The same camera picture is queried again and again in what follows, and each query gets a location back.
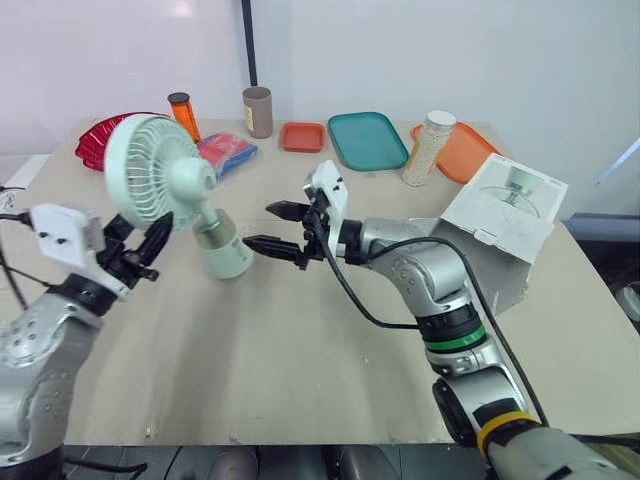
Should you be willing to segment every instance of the tan cup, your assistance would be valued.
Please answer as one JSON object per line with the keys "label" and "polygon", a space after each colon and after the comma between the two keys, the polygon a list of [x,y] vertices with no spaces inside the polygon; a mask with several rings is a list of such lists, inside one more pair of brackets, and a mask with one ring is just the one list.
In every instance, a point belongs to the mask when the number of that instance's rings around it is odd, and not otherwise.
{"label": "tan cup", "polygon": [[273,133],[271,90],[265,87],[249,87],[242,92],[244,118],[247,130],[253,138],[267,138]]}

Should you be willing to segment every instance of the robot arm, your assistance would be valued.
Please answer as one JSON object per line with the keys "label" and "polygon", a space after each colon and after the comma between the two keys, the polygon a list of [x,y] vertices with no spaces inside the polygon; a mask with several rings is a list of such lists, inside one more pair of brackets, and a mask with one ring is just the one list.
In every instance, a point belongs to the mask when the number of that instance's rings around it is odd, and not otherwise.
{"label": "robot arm", "polygon": [[[158,277],[158,272],[147,267],[166,244],[173,226],[171,214],[162,217],[149,227],[136,250],[127,250],[124,241],[133,228],[119,216],[103,233],[81,210],[58,206],[45,210],[44,217],[56,221],[43,222],[37,207],[31,212],[39,238],[51,240],[53,250],[43,248],[43,252],[61,255],[57,259],[66,264],[82,259],[84,268],[75,265],[78,273],[49,288],[0,336],[2,478],[61,475],[60,447],[76,375],[102,328],[101,317],[140,278],[153,281]],[[96,244],[101,248],[97,253],[91,248]],[[56,246],[67,250],[55,250]]]}
{"label": "robot arm", "polygon": [[409,242],[426,234],[410,222],[345,220],[348,195],[331,161],[311,174],[304,189],[310,205],[283,201],[267,207],[280,218],[302,222],[307,240],[303,250],[264,235],[246,238],[245,243],[303,270],[310,260],[331,255],[388,278],[415,317],[427,361],[440,376],[433,393],[456,443],[478,447],[504,480],[632,478],[528,413],[473,304],[473,287],[453,249],[424,240]]}

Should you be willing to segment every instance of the wire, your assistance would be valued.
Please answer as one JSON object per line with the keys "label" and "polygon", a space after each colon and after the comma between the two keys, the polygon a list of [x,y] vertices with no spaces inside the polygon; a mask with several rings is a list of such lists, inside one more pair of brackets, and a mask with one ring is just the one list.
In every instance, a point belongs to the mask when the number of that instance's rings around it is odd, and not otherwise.
{"label": "wire", "polygon": [[635,451],[640,451],[640,440],[635,438],[626,438],[626,437],[614,437],[610,435],[580,435],[580,434],[572,434],[571,435],[576,440],[580,440],[585,443],[598,443],[602,445],[619,445],[623,447],[628,447]]}
{"label": "wire", "polygon": [[22,222],[23,216],[13,213],[0,213],[0,220],[14,220],[16,222]]}
{"label": "wire", "polygon": [[18,286],[16,279],[13,276],[11,267],[7,265],[7,261],[4,258],[4,252],[2,251],[1,244],[0,244],[0,264],[2,264],[2,270],[4,271],[4,275],[7,277],[9,286],[11,287],[11,290],[13,290],[13,294],[18,300],[18,303],[20,304],[23,310],[26,310],[27,308],[29,308],[29,306],[27,304],[27,301],[24,299],[24,295],[22,294],[22,291],[20,290],[20,287]]}
{"label": "wire", "polygon": [[127,465],[124,467],[120,467],[118,465],[107,465],[106,463],[98,463],[91,462],[89,460],[80,460],[78,458],[73,457],[64,457],[64,463],[68,463],[69,465],[77,465],[82,468],[88,468],[90,470],[97,470],[99,472],[110,472],[110,473],[134,473],[131,477],[131,480],[134,478],[138,478],[142,472],[144,472],[149,466],[148,463],[139,463],[137,465]]}
{"label": "wire", "polygon": [[49,283],[46,280],[40,280],[38,277],[34,277],[33,275],[29,275],[26,272],[23,272],[22,270],[18,270],[17,268],[13,268],[13,267],[9,267],[7,266],[7,268],[9,270],[11,270],[13,273],[17,273],[18,275],[22,275],[24,278],[27,278],[29,280],[31,280],[32,282],[35,283],[39,283],[40,285],[42,285],[45,288],[49,288],[53,286],[53,283]]}
{"label": "wire", "polygon": [[171,471],[171,468],[173,468],[173,464],[176,463],[176,459],[178,458],[178,455],[180,455],[181,451],[182,451],[182,446],[176,449],[176,453],[173,454],[173,458],[169,462],[169,466],[167,467],[167,471],[164,472],[164,477],[162,477],[162,480],[167,480],[167,478],[169,478],[169,472]]}
{"label": "wire", "polygon": [[347,295],[349,296],[353,304],[360,311],[360,313],[364,315],[364,317],[367,320],[369,320],[374,325],[382,328],[389,328],[389,329],[396,329],[396,330],[417,330],[418,329],[417,325],[409,325],[406,323],[387,323],[387,322],[382,322],[378,320],[376,317],[374,317],[369,312],[369,310],[367,310],[367,308],[362,304],[362,302],[360,301],[356,293],[351,288],[351,285],[349,285],[349,282],[340,271],[340,268],[338,267],[336,259],[334,258],[333,254],[329,250],[329,244],[327,243],[327,238],[326,238],[326,235],[324,234],[324,230],[322,229],[322,223],[318,215],[314,215],[313,217],[313,226],[314,226],[313,229],[315,231],[315,234],[318,237],[320,248],[322,249],[322,253],[325,257],[327,257],[327,260],[329,261],[329,265],[331,266],[331,270],[333,270],[333,273],[338,279],[338,282],[340,283],[340,285],[342,285],[342,288],[344,289],[344,291],[347,292]]}
{"label": "wire", "polygon": [[536,413],[538,414],[538,417],[540,417],[540,423],[542,423],[542,425],[544,425],[545,427],[548,427],[549,421],[547,420],[547,416],[545,415],[544,410],[542,409],[540,400],[538,400],[538,396],[533,390],[533,386],[531,385],[531,382],[529,382],[529,378],[527,377],[527,374],[524,372],[524,369],[520,365],[520,362],[518,361],[516,354],[513,352],[513,350],[511,350],[511,347],[509,346],[509,342],[507,341],[506,337],[502,333],[502,330],[500,329],[500,326],[498,325],[496,318],[493,316],[493,312],[491,311],[491,308],[487,303],[487,299],[482,293],[482,289],[480,288],[480,283],[478,282],[478,279],[476,278],[476,275],[473,269],[471,268],[471,265],[469,264],[467,257],[465,256],[464,253],[462,253],[462,251],[458,247],[456,247],[453,243],[451,243],[449,240],[445,238],[417,237],[417,238],[411,238],[409,240],[403,240],[401,242],[396,242],[392,245],[389,245],[388,247],[384,247],[383,249],[372,254],[369,257],[369,261],[373,261],[376,258],[379,258],[382,255],[385,255],[397,248],[406,247],[407,245],[413,245],[416,243],[439,243],[441,245],[446,245],[451,250],[456,252],[458,257],[460,257],[460,260],[464,265],[464,269],[467,271],[467,275],[469,276],[469,280],[471,280],[471,284],[473,285],[473,288],[475,289],[476,294],[478,295],[478,299],[480,300],[480,305],[482,305],[482,309],[484,310],[485,315],[489,319],[489,323],[491,324],[493,331],[496,333],[498,340],[500,341],[500,343],[502,344],[502,347],[507,353],[509,360],[511,360],[511,363],[513,363],[513,367],[516,369],[516,372],[518,372],[518,375],[520,376],[520,379],[522,380],[522,383],[525,389],[527,390],[527,393],[529,394],[529,398],[531,398],[531,403],[533,403],[533,407],[535,408]]}
{"label": "wire", "polygon": [[[316,234],[316,236],[318,237],[318,239],[320,241],[320,246],[322,248],[322,253],[324,254],[325,257],[327,257],[327,260],[329,261],[329,265],[331,266],[331,269],[333,270],[333,273],[338,278],[338,282],[340,282],[340,285],[342,285],[342,288],[344,288],[345,292],[347,292],[347,295],[349,296],[351,301],[358,308],[358,310],[360,310],[360,312],[367,318],[367,320],[369,320],[371,323],[373,323],[373,324],[375,324],[375,325],[377,325],[379,327],[383,327],[383,328],[397,328],[397,329],[403,329],[403,330],[416,330],[418,328],[417,325],[386,323],[386,322],[382,322],[382,321],[378,320],[373,315],[371,315],[371,313],[369,313],[369,311],[362,304],[362,302],[360,301],[358,296],[355,294],[355,292],[353,291],[353,289],[351,288],[351,286],[349,285],[347,280],[344,278],[344,275],[342,275],[342,272],[340,272],[340,269],[338,268],[338,264],[336,263],[335,258],[333,257],[333,255],[329,251],[329,245],[327,243],[326,235],[325,235],[324,230],[322,228],[322,223],[321,223],[319,215],[315,215],[314,216],[313,223],[314,223],[315,234]],[[416,243],[438,243],[438,244],[446,245],[449,248],[451,248],[460,257],[460,260],[462,261],[462,263],[464,265],[464,268],[465,268],[465,270],[467,272],[467,275],[469,276],[469,279],[471,280],[471,284],[473,285],[473,288],[475,289],[476,294],[478,295],[478,299],[480,300],[480,304],[482,305],[482,309],[485,311],[485,314],[487,315],[487,318],[489,319],[489,323],[493,327],[493,330],[495,331],[496,336],[498,337],[498,340],[500,341],[500,343],[502,344],[505,352],[507,353],[507,356],[509,357],[509,360],[511,360],[511,363],[513,363],[513,366],[516,369],[516,372],[518,372],[518,375],[520,376],[520,379],[522,380],[522,383],[523,383],[525,389],[527,390],[527,393],[529,394],[529,398],[531,398],[531,403],[533,403],[533,406],[534,406],[534,408],[536,410],[536,413],[538,414],[538,417],[540,417],[540,423],[542,425],[544,425],[545,427],[548,427],[549,426],[549,421],[547,420],[547,416],[545,415],[544,410],[542,409],[542,405],[540,404],[540,400],[538,400],[538,396],[536,395],[535,391],[533,390],[533,387],[531,385],[531,382],[529,382],[529,378],[527,377],[527,374],[524,372],[524,369],[520,365],[520,362],[518,361],[515,353],[513,352],[513,350],[511,350],[511,347],[509,346],[509,342],[507,341],[507,339],[505,338],[504,334],[502,333],[502,330],[498,326],[498,322],[496,321],[495,317],[493,316],[491,308],[489,308],[489,304],[487,303],[487,300],[486,300],[484,294],[482,293],[482,289],[480,288],[480,284],[478,283],[478,279],[476,278],[476,275],[473,272],[473,269],[471,268],[471,265],[469,264],[469,261],[467,260],[467,257],[464,255],[464,253],[462,253],[462,251],[458,247],[456,247],[453,243],[451,243],[449,240],[446,240],[444,238],[439,238],[439,237],[416,237],[416,238],[411,238],[409,240],[403,240],[401,242],[396,242],[396,243],[393,243],[393,244],[391,244],[391,245],[389,245],[387,247],[384,247],[383,249],[381,249],[381,250],[373,253],[372,255],[370,255],[368,260],[369,261],[373,261],[373,260],[375,260],[377,258],[380,258],[383,255],[386,255],[387,253],[389,253],[389,252],[391,252],[391,251],[393,251],[393,250],[395,250],[397,248],[406,247],[407,245],[413,245],[413,244],[416,244]]]}

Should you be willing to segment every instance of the beige tabletop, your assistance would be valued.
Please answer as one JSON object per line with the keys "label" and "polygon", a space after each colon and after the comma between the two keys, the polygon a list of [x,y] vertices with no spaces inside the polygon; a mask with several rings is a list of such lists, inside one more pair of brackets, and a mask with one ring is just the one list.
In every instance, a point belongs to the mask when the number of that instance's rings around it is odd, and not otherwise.
{"label": "beige tabletop", "polygon": [[[73,151],[80,126],[49,159],[20,206],[71,203],[115,214],[103,175]],[[246,133],[240,121],[200,121],[202,133]],[[409,122],[396,122],[407,145]],[[508,154],[495,132],[475,124]],[[304,201],[302,183],[320,154],[281,151],[277,134],[256,143],[259,157],[212,193],[245,235],[301,241],[300,225],[264,211],[270,202]],[[355,219],[434,217],[460,186],[439,171],[422,188],[399,172],[341,167]],[[39,255],[32,234],[2,225],[12,264],[50,281],[64,270]],[[416,333],[368,323],[326,262],[306,272],[257,256],[238,279],[215,282],[199,262],[190,232],[176,233],[155,266],[105,318],[83,366],[66,441],[72,444],[295,444],[450,442],[431,394],[436,380]],[[379,318],[410,322],[402,299],[370,271],[344,271]],[[42,292],[21,281],[27,297]],[[0,291],[4,321],[18,314]],[[596,271],[562,225],[531,270],[524,302],[498,318],[550,422],[575,433],[640,430],[640,342]]]}

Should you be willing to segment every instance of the orange plate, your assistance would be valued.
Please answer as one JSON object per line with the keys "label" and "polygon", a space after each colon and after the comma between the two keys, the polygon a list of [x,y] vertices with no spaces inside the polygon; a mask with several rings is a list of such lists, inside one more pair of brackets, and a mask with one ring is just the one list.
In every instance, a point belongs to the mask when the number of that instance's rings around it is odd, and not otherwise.
{"label": "orange plate", "polygon": [[[416,125],[411,130],[415,140],[422,130]],[[492,153],[500,152],[466,123],[456,123],[449,141],[438,155],[438,168],[454,182],[467,183]]]}
{"label": "orange plate", "polygon": [[288,152],[317,153],[324,147],[324,127],[319,123],[288,122],[280,132],[280,146]]}

